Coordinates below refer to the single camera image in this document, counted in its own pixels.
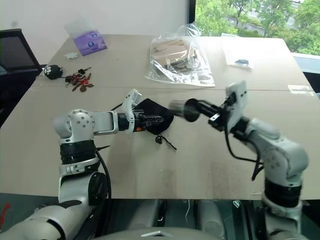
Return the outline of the black window frame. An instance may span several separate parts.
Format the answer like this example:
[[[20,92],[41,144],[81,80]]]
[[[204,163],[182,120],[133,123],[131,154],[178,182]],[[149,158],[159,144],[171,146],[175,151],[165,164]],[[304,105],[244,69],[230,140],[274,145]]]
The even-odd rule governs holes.
[[[193,23],[195,21],[196,14],[196,0],[188,0],[187,5],[187,35],[191,36],[194,33]]]

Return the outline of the dark rounded grey shape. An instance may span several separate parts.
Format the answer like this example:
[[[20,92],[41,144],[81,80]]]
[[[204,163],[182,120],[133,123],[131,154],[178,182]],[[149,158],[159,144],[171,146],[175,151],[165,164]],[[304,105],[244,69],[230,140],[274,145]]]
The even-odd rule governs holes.
[[[214,200],[198,200],[196,228],[222,240],[227,239],[225,224]]]

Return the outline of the clear tape strip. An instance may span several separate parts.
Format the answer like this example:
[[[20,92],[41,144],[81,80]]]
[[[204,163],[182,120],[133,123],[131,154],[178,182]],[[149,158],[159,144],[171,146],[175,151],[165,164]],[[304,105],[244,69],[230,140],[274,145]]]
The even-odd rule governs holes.
[[[315,95],[312,88],[308,85],[288,85],[287,87],[292,94],[307,96]]]

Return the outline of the bunch of keys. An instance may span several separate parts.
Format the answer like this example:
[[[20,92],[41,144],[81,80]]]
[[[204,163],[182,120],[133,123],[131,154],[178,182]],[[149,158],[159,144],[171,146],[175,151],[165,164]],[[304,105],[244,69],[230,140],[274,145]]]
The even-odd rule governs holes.
[[[91,67],[81,68],[77,72],[66,76],[64,78],[65,87],[72,86],[72,92],[79,90],[81,93],[86,92],[89,88],[93,88],[95,85],[90,82],[92,73],[89,70],[91,70]]]

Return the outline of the purple tissue pack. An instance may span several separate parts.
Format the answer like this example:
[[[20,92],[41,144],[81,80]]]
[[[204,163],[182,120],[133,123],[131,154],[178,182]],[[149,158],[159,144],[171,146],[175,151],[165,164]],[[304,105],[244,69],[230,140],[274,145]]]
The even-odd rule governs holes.
[[[107,44],[100,32],[86,19],[80,18],[64,25],[82,56],[107,49]]]

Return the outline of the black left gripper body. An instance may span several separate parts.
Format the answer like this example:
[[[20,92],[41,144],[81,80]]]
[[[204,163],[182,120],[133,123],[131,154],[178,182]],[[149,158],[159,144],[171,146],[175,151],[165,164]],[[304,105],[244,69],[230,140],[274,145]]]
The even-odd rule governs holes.
[[[151,115],[144,111],[133,111],[129,117],[129,132],[142,132],[151,125]]]

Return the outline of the black drawstring pouch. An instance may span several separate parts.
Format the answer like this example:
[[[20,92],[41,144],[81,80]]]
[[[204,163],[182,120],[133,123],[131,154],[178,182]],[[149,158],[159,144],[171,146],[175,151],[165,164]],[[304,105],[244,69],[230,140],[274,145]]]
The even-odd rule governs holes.
[[[146,98],[141,101],[135,108],[135,111],[144,111],[146,114],[155,114],[163,117],[164,121],[159,125],[150,125],[146,127],[146,131],[155,136],[155,142],[159,145],[165,141],[174,151],[177,148],[163,135],[163,133],[170,127],[174,120],[174,115],[168,108],[160,105],[159,103]]]

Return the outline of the small clear plastic bag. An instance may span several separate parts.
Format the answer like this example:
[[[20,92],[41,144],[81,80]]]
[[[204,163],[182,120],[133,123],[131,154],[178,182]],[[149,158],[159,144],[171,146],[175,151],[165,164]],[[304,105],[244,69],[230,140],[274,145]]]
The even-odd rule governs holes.
[[[241,37],[222,33],[221,34],[222,49],[225,57],[225,62],[230,67],[237,67],[241,69],[253,69],[254,59],[249,52],[249,48],[245,45]],[[235,64],[236,60],[246,59],[249,61],[249,66],[241,66]]]

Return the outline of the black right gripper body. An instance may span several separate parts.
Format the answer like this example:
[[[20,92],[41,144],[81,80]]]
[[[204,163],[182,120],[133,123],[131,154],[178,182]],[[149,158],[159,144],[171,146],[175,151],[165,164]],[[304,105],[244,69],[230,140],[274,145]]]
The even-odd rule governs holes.
[[[230,132],[237,125],[237,100],[227,99],[221,106],[209,104],[211,117],[208,124],[220,132]]]

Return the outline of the metal cup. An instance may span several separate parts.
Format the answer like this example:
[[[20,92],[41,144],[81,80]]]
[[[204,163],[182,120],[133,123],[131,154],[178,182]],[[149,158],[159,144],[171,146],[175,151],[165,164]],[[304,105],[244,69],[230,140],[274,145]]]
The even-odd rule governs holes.
[[[172,100],[168,105],[168,109],[173,115],[192,123],[200,116],[200,112],[197,109],[197,103],[198,101],[195,98],[190,98],[188,100]]]

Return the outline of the black plush paw keychain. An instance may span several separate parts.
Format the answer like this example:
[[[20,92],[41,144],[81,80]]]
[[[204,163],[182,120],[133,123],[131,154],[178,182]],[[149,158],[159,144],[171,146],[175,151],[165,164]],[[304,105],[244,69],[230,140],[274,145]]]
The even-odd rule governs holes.
[[[53,64],[53,65],[47,65],[43,69],[44,75],[49,80],[56,80],[62,77],[63,75],[63,68],[59,65]]]

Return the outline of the clear bag of cardboard pieces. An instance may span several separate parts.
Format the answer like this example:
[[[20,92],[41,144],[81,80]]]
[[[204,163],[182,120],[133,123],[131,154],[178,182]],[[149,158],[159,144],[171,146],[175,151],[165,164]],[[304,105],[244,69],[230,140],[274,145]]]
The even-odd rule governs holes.
[[[155,37],[149,47],[148,72],[145,78],[168,84],[214,87],[215,81],[203,46],[200,30],[193,23],[176,32]]]

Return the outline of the black office chair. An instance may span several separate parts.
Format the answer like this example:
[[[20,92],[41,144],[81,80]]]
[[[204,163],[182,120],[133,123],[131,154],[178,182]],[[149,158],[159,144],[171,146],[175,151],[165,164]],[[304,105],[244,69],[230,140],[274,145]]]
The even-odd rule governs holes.
[[[0,30],[0,128],[42,67],[20,28]]]

